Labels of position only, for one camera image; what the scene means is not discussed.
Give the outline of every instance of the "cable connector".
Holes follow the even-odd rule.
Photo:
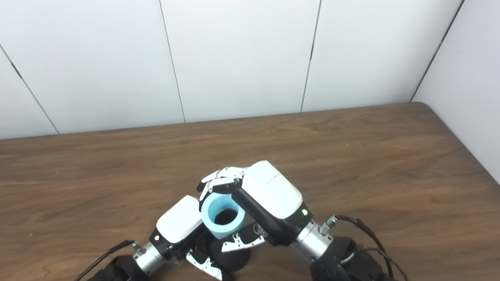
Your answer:
[[[326,236],[330,229],[332,229],[337,224],[337,221],[338,220],[335,216],[331,216],[319,227],[319,234]]]

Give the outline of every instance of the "silver cylinder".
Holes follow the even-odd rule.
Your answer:
[[[133,258],[147,276],[151,276],[165,263],[165,259],[151,242],[143,245],[142,248],[135,252]]]
[[[333,240],[333,237],[329,234],[322,235],[319,228],[319,225],[314,220],[311,220],[290,245],[309,264],[321,257]]]

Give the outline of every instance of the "white casing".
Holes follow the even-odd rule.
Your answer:
[[[291,216],[303,201],[300,191],[266,160],[245,171],[241,188],[278,219]]]
[[[186,195],[158,219],[156,228],[170,243],[180,242],[203,223],[199,207],[195,197]]]

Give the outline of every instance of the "cup opening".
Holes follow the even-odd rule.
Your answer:
[[[236,219],[238,211],[233,208],[224,208],[220,210],[213,220],[216,225],[225,226]]]

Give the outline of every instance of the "panel seam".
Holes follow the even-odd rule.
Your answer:
[[[304,100],[306,99],[306,89],[308,86],[309,69],[311,68],[311,61],[313,60],[314,42],[316,40],[316,31],[318,30],[318,21],[320,20],[321,3],[322,3],[322,0],[319,0],[319,6],[317,8],[316,24],[314,25],[314,35],[312,36],[311,53],[309,55],[309,63],[307,65],[307,73],[305,74],[304,93],[302,94],[302,103],[300,104],[300,112],[302,112],[302,109],[304,108]]]
[[[413,99],[415,98],[415,95],[417,94],[419,88],[420,88],[420,85],[422,84],[422,81],[424,81],[424,78],[426,77],[427,75],[427,72],[429,71],[429,69],[431,68],[431,65],[433,64],[434,62],[434,59],[436,58],[436,55],[438,54],[440,48],[441,48],[441,45],[443,44],[443,42],[445,41],[445,38],[446,36],[448,35],[448,32],[450,31],[450,29],[452,28],[452,25],[453,23],[455,22],[455,19],[457,18],[457,15],[459,14],[460,12],[460,9],[462,8],[462,5],[464,4],[464,1],[465,0],[462,0],[462,2],[460,3],[460,5],[458,6],[458,9],[456,9],[456,12],[455,12],[455,15],[453,16],[453,19],[451,20],[451,22],[449,23],[448,25],[448,28],[446,29],[446,32],[444,33],[444,36],[442,37],[441,39],[441,42],[439,43],[439,46],[437,46],[437,49],[436,51],[434,52],[434,55],[432,56],[432,58],[430,59],[430,62],[429,62],[429,65],[427,65],[427,68],[425,69],[425,72],[423,73],[423,76],[422,78],[420,79],[420,82],[418,82],[418,85],[416,86],[416,89],[415,89],[415,92],[413,93],[413,95],[411,96],[409,102],[413,102]]]
[[[7,54],[7,52],[5,51],[4,47],[2,46],[2,44],[0,44],[0,49],[2,50],[3,54],[5,55],[5,57],[7,57],[7,60],[9,61],[10,65],[12,66],[12,68],[14,68],[15,72],[17,73],[17,75],[19,76],[19,78],[21,78],[22,82],[24,83],[24,85],[26,86],[26,88],[28,89],[29,93],[31,94],[31,96],[33,97],[33,99],[36,101],[36,103],[38,104],[38,106],[40,107],[41,111],[43,112],[43,114],[45,115],[45,117],[47,117],[48,121],[50,122],[50,124],[52,125],[52,127],[54,128],[55,132],[60,135],[61,133],[59,132],[59,130],[56,128],[56,125],[54,125],[54,122],[52,122],[52,119],[49,117],[49,115],[47,114],[47,112],[45,111],[44,107],[42,106],[42,104],[40,104],[40,101],[38,100],[38,98],[35,96],[35,94],[33,93],[33,91],[31,90],[30,86],[28,86],[28,83],[26,83],[26,80],[23,78],[23,76],[21,75],[21,73],[19,72],[18,68],[16,67],[16,65],[12,62],[11,58],[9,57],[9,55]]]
[[[184,123],[186,123],[186,115],[184,114],[183,99],[181,98],[181,91],[179,90],[179,82],[177,81],[176,67],[174,66],[174,58],[172,57],[172,49],[170,48],[169,33],[167,32],[167,23],[165,22],[165,16],[163,14],[162,1],[158,0],[159,9],[161,11],[161,19],[163,20],[163,27],[165,28],[166,44],[168,45],[168,53],[170,54],[170,61],[172,62],[173,76],[175,78],[175,85],[177,86],[177,94],[179,95],[180,110],[182,111],[182,118]]]

